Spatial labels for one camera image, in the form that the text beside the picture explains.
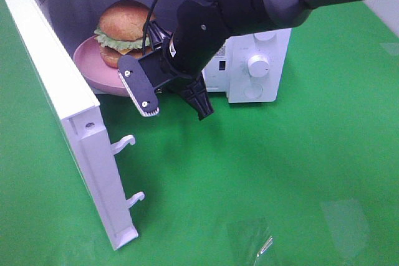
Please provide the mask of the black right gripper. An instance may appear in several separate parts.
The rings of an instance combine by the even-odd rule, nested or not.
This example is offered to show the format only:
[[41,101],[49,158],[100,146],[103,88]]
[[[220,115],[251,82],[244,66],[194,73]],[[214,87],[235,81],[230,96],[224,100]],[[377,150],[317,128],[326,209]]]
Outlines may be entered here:
[[153,52],[144,55],[138,61],[153,88],[169,88],[197,112],[199,120],[214,113],[203,74],[182,71],[173,61],[169,49],[171,33],[153,20],[148,24],[147,34]]

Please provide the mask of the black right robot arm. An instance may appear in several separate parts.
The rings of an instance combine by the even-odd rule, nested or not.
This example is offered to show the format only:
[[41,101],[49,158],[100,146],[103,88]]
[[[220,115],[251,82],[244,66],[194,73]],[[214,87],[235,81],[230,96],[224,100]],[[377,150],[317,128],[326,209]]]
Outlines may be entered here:
[[359,0],[184,0],[176,29],[150,65],[156,80],[132,95],[133,101],[143,116],[156,115],[155,92],[166,87],[204,119],[213,107],[201,72],[228,38],[297,27],[318,7],[352,1]]

